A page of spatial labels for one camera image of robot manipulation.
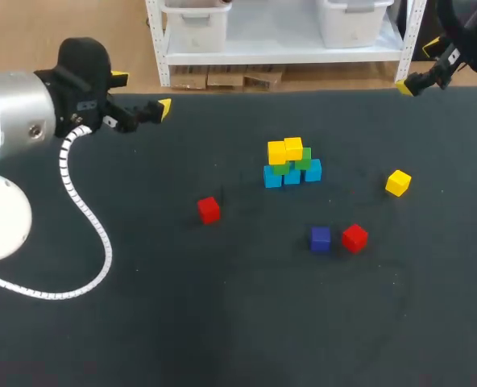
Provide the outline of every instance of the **wooden floor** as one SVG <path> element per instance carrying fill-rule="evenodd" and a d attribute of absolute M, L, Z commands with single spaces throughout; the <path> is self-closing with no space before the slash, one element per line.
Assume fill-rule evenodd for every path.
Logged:
<path fill-rule="evenodd" d="M 63 39 L 92 36 L 108 49 L 113 69 L 131 73 L 123 92 L 170 91 L 159 85 L 146 18 L 144 0 L 0 0 L 0 71 L 51 68 Z M 294 65 L 281 90 L 389 88 L 395 73 L 395 63 Z M 477 74 L 465 69 L 453 84 L 477 85 Z"/>

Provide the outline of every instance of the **white shelf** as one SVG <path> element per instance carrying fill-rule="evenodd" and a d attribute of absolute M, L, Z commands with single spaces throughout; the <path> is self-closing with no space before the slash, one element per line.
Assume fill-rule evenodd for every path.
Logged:
<path fill-rule="evenodd" d="M 168 65 L 398 61 L 403 41 L 385 15 L 375 45 L 327 49 L 319 31 L 314 1 L 235 0 L 228 20 L 225 51 L 186 53 L 178 47 L 176 37 L 171 36 L 165 54 Z"/>

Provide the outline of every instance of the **cardboard box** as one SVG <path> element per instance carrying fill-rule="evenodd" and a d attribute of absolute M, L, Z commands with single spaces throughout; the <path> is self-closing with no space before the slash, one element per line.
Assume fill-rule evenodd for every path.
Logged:
<path fill-rule="evenodd" d="M 210 66 L 206 84 L 212 89 L 242 89 L 246 66 Z"/>
<path fill-rule="evenodd" d="M 276 89 L 284 74 L 282 64 L 252 64 L 247 66 L 245 84 L 247 87 L 272 91 Z"/>
<path fill-rule="evenodd" d="M 206 89 L 208 66 L 171 66 L 170 71 L 173 89 Z"/>

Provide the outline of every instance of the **stacked blocks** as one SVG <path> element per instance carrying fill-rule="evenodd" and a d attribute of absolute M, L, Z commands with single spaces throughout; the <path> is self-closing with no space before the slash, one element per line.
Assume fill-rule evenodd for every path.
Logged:
<path fill-rule="evenodd" d="M 276 175 L 274 173 L 274 167 L 271 165 L 266 165 L 263 167 L 263 182 L 265 188 L 279 188 L 281 187 L 281 175 Z"/>
<path fill-rule="evenodd" d="M 301 171 L 307 182 L 321 180 L 321 161 L 312 159 L 312 149 L 303 148 L 301 137 L 269 141 L 268 159 L 269 165 L 263 167 L 265 188 L 300 184 Z"/>
<path fill-rule="evenodd" d="M 197 202 L 199 216 L 204 224 L 217 222 L 221 218 L 221 209 L 215 201 L 214 197 L 201 199 Z"/>
<path fill-rule="evenodd" d="M 342 233 L 342 245 L 356 253 L 366 247 L 369 234 L 358 224 L 354 224 Z"/>
<path fill-rule="evenodd" d="M 310 232 L 310 250 L 313 252 L 328 252 L 331 240 L 329 227 L 312 227 Z"/>
<path fill-rule="evenodd" d="M 391 176 L 389 176 L 387 184 L 385 185 L 385 189 L 391 194 L 399 197 L 407 190 L 411 179 L 412 178 L 407 173 L 401 172 L 398 169 Z"/>

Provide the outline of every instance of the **plastic storage bin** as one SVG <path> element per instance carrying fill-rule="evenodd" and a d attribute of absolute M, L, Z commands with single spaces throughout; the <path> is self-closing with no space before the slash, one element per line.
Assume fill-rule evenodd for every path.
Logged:
<path fill-rule="evenodd" d="M 394 0 L 317 0 L 321 35 L 328 48 L 372 46 Z"/>
<path fill-rule="evenodd" d="M 224 51 L 230 9 L 231 3 L 209 8 L 161 7 L 179 52 Z"/>

